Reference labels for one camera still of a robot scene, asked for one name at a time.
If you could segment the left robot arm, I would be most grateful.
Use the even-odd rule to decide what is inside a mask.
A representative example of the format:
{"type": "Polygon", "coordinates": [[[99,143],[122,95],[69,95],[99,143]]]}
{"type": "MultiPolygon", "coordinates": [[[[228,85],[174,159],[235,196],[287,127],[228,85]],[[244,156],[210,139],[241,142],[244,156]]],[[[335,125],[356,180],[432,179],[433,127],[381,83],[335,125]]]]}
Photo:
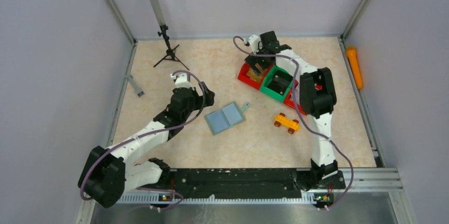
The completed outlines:
{"type": "Polygon", "coordinates": [[[214,105],[215,92],[205,82],[199,82],[199,87],[202,95],[193,86],[174,88],[167,106],[139,132],[109,148],[94,147],[78,180],[82,200],[94,200],[109,208],[124,192],[157,183],[163,173],[162,162],[135,162],[175,137],[194,120],[193,112],[200,115],[204,108],[214,105]]]}

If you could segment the green card holder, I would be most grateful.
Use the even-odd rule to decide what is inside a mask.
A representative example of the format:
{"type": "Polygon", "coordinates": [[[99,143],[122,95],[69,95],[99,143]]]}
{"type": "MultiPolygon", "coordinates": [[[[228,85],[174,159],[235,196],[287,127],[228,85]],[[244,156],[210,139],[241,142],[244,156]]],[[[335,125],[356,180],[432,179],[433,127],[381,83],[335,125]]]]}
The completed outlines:
{"type": "Polygon", "coordinates": [[[231,102],[226,106],[204,116],[205,121],[212,133],[217,135],[246,120],[244,112],[250,107],[246,102],[239,106],[236,102],[231,102]]]}

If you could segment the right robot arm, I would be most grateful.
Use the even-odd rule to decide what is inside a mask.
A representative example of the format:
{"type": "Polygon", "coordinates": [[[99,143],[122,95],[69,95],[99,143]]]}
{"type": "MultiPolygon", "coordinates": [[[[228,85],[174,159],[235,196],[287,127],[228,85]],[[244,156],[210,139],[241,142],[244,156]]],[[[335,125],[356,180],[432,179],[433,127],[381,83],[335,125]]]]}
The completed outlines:
{"type": "Polygon", "coordinates": [[[251,35],[243,40],[251,51],[245,61],[255,74],[274,65],[286,72],[291,79],[293,106],[298,112],[304,112],[309,119],[299,119],[303,126],[313,135],[311,156],[311,182],[318,184],[337,175],[338,162],[331,139],[331,121],[337,97],[331,70],[318,68],[297,55],[287,44],[281,45],[274,31],[261,35],[251,35]]]}

